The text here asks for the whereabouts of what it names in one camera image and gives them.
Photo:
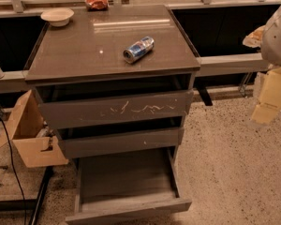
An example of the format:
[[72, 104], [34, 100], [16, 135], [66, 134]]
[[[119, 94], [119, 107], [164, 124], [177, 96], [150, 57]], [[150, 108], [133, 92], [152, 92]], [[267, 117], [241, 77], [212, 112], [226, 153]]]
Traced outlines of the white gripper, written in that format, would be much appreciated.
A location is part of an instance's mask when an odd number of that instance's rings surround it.
[[[260, 48], [264, 60], [281, 66], [281, 6], [273, 16], [247, 35], [243, 45]], [[258, 73], [254, 82], [254, 108], [250, 120], [269, 125], [281, 111], [281, 67]]]

